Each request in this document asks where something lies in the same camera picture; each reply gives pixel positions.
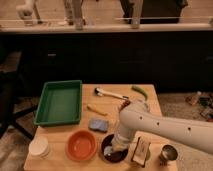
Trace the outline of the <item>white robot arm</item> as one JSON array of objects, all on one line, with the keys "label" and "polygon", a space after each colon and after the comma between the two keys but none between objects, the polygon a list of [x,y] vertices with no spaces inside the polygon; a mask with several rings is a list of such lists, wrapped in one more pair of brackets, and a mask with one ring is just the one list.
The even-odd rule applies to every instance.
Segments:
[{"label": "white robot arm", "polygon": [[112,149],[128,149],[137,131],[155,134],[213,155],[212,123],[157,116],[150,112],[143,100],[124,102],[119,111]]}]

